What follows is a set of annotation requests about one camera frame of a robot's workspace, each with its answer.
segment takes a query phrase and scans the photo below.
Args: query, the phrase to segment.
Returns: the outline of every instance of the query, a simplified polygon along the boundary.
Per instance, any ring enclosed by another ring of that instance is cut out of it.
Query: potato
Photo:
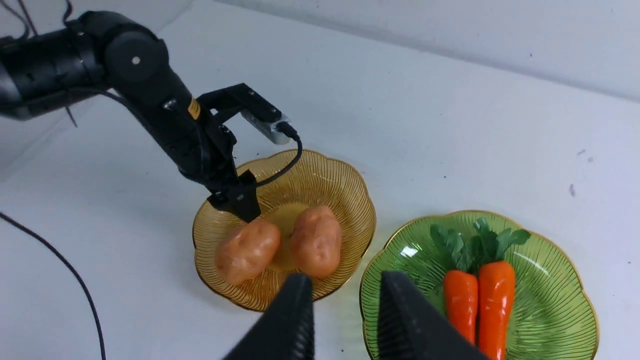
[[[234,229],[216,251],[216,268],[230,285],[258,276],[271,262],[280,246],[280,230],[257,218]]]
[[[291,255],[305,274],[323,278],[340,264],[342,231],[328,206],[314,206],[303,211],[291,234]]]

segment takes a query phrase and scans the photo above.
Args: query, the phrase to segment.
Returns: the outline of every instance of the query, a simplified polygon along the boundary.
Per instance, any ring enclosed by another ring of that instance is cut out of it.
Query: carrot leaves
[[[430,228],[431,239],[438,249],[451,256],[451,263],[456,269],[468,271],[474,257],[469,247],[465,246],[462,234],[454,229],[445,230],[442,226],[433,224]]]
[[[474,227],[482,246],[483,263],[504,260],[504,255],[510,246],[523,245],[531,237],[531,233],[523,229],[511,232],[511,228],[507,228],[500,234],[496,234],[491,231],[485,218],[477,219]]]
[[[440,252],[450,256],[451,265],[464,272],[475,272],[480,266],[504,260],[506,251],[512,245],[523,245],[531,234],[523,229],[505,229],[499,234],[492,231],[485,218],[474,222],[477,235],[464,241],[462,234],[441,225],[430,227],[431,239]]]

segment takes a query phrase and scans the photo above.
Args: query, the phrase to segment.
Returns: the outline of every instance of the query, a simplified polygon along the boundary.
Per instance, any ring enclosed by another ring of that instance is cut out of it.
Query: green glass plate
[[[378,358],[378,305],[382,271],[408,274],[432,304],[444,314],[442,280],[447,254],[429,235],[432,224],[455,229],[467,239],[476,234],[474,221],[484,217],[500,233],[522,226],[498,214],[466,210],[423,217],[402,226],[371,260],[360,284],[360,310],[367,350]],[[507,335],[507,359],[593,359],[598,348],[595,310],[582,289],[569,257],[549,239],[531,232],[524,245],[506,254],[516,272],[516,297]]]

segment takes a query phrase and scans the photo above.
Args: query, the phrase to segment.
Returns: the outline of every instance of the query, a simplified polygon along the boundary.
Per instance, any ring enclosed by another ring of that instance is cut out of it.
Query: amber glass plate
[[[522,227],[487,211],[459,211],[424,217],[402,226],[365,269],[360,284],[364,338],[369,355],[378,358],[380,279],[385,270],[405,272],[427,299],[445,314],[442,280],[450,270],[450,254],[435,246],[429,228],[439,224],[476,234],[473,223],[484,217],[493,231]],[[598,348],[596,313],[582,289],[569,257],[551,240],[530,231],[524,245],[507,250],[516,272],[516,297],[507,333],[506,360],[589,360]]]
[[[238,173],[251,170],[260,181],[288,164],[296,154],[284,151],[270,158],[254,160],[238,168]],[[276,224],[282,232],[282,242],[272,263],[258,277],[237,286],[220,277],[214,258],[216,248],[228,233],[243,222],[208,202],[202,205],[193,222],[193,243],[196,248],[196,270],[203,282],[214,292],[238,306],[264,311],[287,275],[298,272],[289,252],[293,224],[306,208],[329,206],[342,229],[340,265],[331,276],[312,279],[313,300],[321,299],[340,288],[358,268],[376,229],[376,211],[364,179],[351,165],[322,154],[304,150],[298,164],[276,181],[257,191],[262,216]]]

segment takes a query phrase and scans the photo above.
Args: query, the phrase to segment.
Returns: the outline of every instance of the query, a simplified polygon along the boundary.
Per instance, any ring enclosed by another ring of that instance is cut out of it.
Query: white wall
[[[76,18],[87,10],[110,10],[120,12],[129,18],[148,26],[153,31],[177,18],[192,0],[163,1],[158,6],[154,0],[72,0]],[[16,0],[8,0],[8,4],[19,9]],[[66,9],[65,0],[25,0],[31,18],[39,33],[60,29],[61,18]],[[0,36],[18,36],[22,33],[20,22],[0,8]],[[89,103],[73,107],[76,117],[83,113]],[[42,145],[56,130],[72,127],[64,110],[32,119],[28,122],[16,122],[0,118],[0,179],[5,178],[15,168],[26,161],[25,152],[33,146]]]
[[[219,1],[640,100],[636,0]]]

